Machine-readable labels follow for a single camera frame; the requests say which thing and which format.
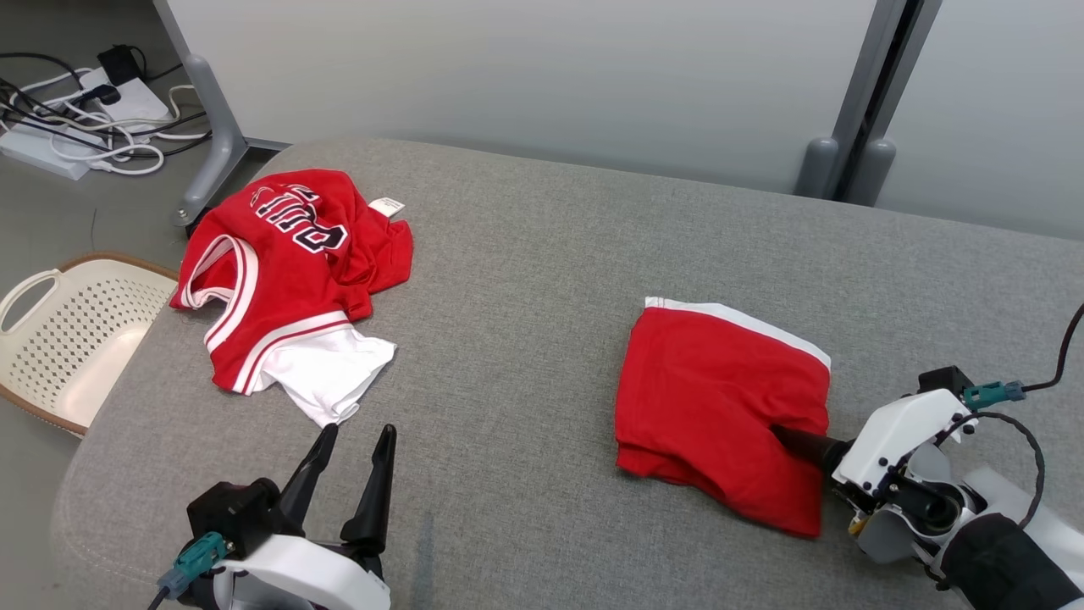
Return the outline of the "grey partition support leg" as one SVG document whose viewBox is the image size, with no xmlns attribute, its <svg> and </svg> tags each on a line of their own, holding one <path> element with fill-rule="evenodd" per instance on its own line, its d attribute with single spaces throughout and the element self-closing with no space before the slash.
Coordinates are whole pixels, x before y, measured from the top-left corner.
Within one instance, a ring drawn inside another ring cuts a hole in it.
<svg viewBox="0 0 1084 610">
<path fill-rule="evenodd" d="M 158 14 L 175 50 L 182 59 L 191 85 L 201 98 L 202 107 L 206 113 L 212 135 L 209 138 L 209 152 L 201 170 L 192 179 L 185 194 L 175 209 L 173 224 L 185 228 L 190 235 L 201 224 L 202 217 L 212 206 L 212 199 L 220 194 L 229 178 L 234 174 L 238 163 L 251 150 L 274 151 L 287 150 L 288 144 L 278 141 L 249 139 L 243 135 L 232 109 L 229 107 L 224 92 L 212 73 L 212 65 L 201 55 L 190 50 L 185 35 L 182 34 L 180 22 L 175 16 L 175 10 L 169 0 L 152 0 L 158 9 Z"/>
</svg>

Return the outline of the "grey partition foot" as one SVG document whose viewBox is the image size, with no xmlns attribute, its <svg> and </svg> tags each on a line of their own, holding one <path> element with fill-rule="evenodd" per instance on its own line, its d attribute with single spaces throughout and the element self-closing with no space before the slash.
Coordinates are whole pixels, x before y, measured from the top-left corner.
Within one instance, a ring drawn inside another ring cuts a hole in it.
<svg viewBox="0 0 1084 610">
<path fill-rule="evenodd" d="M 879 138 L 865 144 L 849 178 L 844 202 L 860 206 L 876 206 L 883 181 L 896 158 L 896 146 L 889 139 Z"/>
<path fill-rule="evenodd" d="M 808 198 L 828 197 L 833 169 L 839 155 L 839 143 L 833 137 L 810 140 L 803 154 L 799 174 L 793 185 L 793 196 Z"/>
</svg>

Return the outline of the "grey metal partition post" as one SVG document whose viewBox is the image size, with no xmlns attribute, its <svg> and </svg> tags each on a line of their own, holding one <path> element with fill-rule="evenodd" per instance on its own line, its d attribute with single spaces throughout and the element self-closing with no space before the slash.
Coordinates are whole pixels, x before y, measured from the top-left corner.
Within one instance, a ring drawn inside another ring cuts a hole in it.
<svg viewBox="0 0 1084 610">
<path fill-rule="evenodd" d="M 943 0 L 875 0 L 843 105 L 833 128 L 839 155 L 828 198 L 844 202 L 860 151 L 889 126 Z"/>
</svg>

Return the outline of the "red Bulls basketball jersey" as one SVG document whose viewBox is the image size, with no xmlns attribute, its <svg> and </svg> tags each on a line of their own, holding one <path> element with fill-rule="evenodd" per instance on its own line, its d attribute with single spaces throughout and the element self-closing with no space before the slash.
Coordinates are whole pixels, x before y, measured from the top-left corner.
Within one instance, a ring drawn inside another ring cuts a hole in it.
<svg viewBox="0 0 1084 610">
<path fill-rule="evenodd" d="M 267 176 L 227 197 L 190 236 L 170 304 L 224 304 L 205 333 L 212 384 L 250 397 L 281 386 L 318 426 L 341 424 L 395 356 L 361 335 L 372 297 L 410 278 L 402 204 L 364 200 L 345 171 Z"/>
</svg>

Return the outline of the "long white power strip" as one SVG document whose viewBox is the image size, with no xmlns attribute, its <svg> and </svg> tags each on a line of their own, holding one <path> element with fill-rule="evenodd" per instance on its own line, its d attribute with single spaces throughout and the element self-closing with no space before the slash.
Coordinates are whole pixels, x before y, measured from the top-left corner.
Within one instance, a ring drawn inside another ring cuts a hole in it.
<svg viewBox="0 0 1084 610">
<path fill-rule="evenodd" d="M 26 125 L 0 129 L 0 154 L 70 180 L 79 180 L 91 170 L 83 156 L 91 147 L 69 138 L 47 134 Z"/>
</svg>

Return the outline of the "red shorts with white stripes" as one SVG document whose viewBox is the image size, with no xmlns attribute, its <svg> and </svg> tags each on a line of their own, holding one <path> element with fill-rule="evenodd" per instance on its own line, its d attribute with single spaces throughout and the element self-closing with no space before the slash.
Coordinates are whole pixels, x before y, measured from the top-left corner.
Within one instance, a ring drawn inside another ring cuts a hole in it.
<svg viewBox="0 0 1084 610">
<path fill-rule="evenodd" d="M 816 343 L 737 309 L 647 297 L 618 382 L 618 468 L 817 538 L 821 472 L 773 428 L 827 432 L 830 369 Z"/>
</svg>

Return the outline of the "cream plastic laundry basket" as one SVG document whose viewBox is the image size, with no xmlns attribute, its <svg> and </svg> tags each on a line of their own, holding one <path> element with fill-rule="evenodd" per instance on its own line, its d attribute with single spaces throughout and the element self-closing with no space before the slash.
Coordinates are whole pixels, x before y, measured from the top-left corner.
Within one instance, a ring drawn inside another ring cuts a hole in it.
<svg viewBox="0 0 1084 610">
<path fill-rule="evenodd" d="M 111 252 L 23 280 L 0 300 L 0 397 L 82 439 L 177 281 Z"/>
</svg>

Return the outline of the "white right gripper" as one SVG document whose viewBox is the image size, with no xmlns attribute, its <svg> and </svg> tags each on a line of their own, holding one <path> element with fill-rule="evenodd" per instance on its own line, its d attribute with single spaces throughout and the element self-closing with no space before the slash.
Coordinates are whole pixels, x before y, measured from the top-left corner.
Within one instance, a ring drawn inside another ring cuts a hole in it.
<svg viewBox="0 0 1084 610">
<path fill-rule="evenodd" d="M 909 530 L 951 530 L 967 501 L 937 444 L 958 441 L 955 425 L 969 414 L 959 398 L 938 389 L 876 408 L 852 441 L 779 424 L 770 430 L 788 455 L 833 476 L 836 493 L 854 510 L 849 529 L 862 530 L 888 511 Z"/>
</svg>

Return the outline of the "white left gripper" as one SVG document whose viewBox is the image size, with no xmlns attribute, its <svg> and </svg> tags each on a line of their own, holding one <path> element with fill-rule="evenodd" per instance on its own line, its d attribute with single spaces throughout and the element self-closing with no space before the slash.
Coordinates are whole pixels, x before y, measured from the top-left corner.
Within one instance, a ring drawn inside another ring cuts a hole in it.
<svg viewBox="0 0 1084 610">
<path fill-rule="evenodd" d="M 279 532 L 244 559 L 227 559 L 212 576 L 219 610 L 390 610 L 384 581 L 305 536 L 304 521 L 320 475 L 328 467 L 338 424 L 326 424 L 279 495 Z M 340 538 L 361 551 L 384 551 L 393 486 L 396 428 L 384 425 L 354 516 Z"/>
</svg>

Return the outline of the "white power strip with plugs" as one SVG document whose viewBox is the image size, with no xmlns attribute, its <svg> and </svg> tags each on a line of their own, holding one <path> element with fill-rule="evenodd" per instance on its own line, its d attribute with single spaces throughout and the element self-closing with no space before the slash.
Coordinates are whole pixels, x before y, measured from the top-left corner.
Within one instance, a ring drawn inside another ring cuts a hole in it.
<svg viewBox="0 0 1084 610">
<path fill-rule="evenodd" d="M 105 69 L 96 67 L 85 72 L 79 85 L 91 96 L 90 108 L 104 112 L 113 121 L 149 119 L 152 124 L 168 124 L 175 119 L 175 113 L 139 78 L 113 85 Z"/>
</svg>

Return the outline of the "black power adapter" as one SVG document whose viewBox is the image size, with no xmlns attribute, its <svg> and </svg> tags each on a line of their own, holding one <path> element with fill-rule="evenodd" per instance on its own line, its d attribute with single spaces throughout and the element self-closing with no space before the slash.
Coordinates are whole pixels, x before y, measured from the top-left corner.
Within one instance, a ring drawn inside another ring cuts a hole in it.
<svg viewBox="0 0 1084 610">
<path fill-rule="evenodd" d="M 96 55 L 96 61 L 105 72 L 108 85 L 121 86 L 133 80 L 143 80 L 146 66 L 144 55 L 138 47 L 112 46 Z"/>
</svg>

